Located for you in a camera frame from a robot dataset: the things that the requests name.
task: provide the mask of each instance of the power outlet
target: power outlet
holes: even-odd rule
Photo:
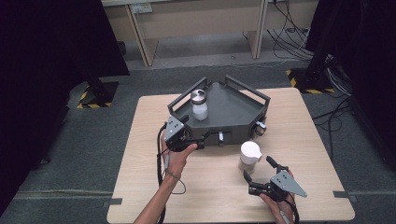
[[[129,5],[134,14],[152,12],[151,3],[136,3]]]

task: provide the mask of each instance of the black curtain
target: black curtain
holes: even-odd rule
[[[0,215],[49,149],[82,70],[129,75],[100,0],[2,2]]]
[[[314,51],[329,18],[332,0],[320,0],[307,48]],[[351,103],[384,160],[396,168],[396,1],[343,1],[340,28],[328,52],[351,79]]]

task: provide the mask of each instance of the robotic hand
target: robotic hand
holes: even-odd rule
[[[168,122],[166,123],[164,140],[169,150],[179,152],[193,143],[198,145],[197,149],[205,148],[205,140],[210,135],[210,132],[207,132],[201,137],[189,137],[188,130],[184,126],[188,117],[182,118],[181,120],[184,122],[173,116],[169,116]]]
[[[289,167],[276,163],[276,161],[269,156],[267,156],[266,160],[272,167],[276,168],[276,175],[271,177],[270,183],[261,184],[253,182],[248,172],[244,171],[244,178],[248,183],[248,194],[259,196],[263,193],[277,203],[288,203],[294,213],[295,223],[299,223],[300,218],[295,203],[290,203],[286,199],[290,193],[295,193],[305,198],[307,194],[289,174]]]

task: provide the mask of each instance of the white container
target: white container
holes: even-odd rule
[[[195,90],[191,93],[192,115],[195,119],[204,120],[208,116],[206,93],[202,90]]]
[[[247,141],[241,146],[241,156],[239,168],[243,171],[246,170],[249,174],[254,172],[256,163],[262,158],[260,147],[257,143]]]

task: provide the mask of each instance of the human arm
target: human arm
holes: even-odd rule
[[[162,184],[140,215],[136,218],[134,223],[157,223],[172,190],[175,188],[177,181],[181,178],[181,173],[183,172],[184,166],[187,162],[187,157],[196,148],[196,144],[191,144],[181,152],[169,151],[162,137],[163,156],[166,157],[169,155],[169,165],[165,172]]]

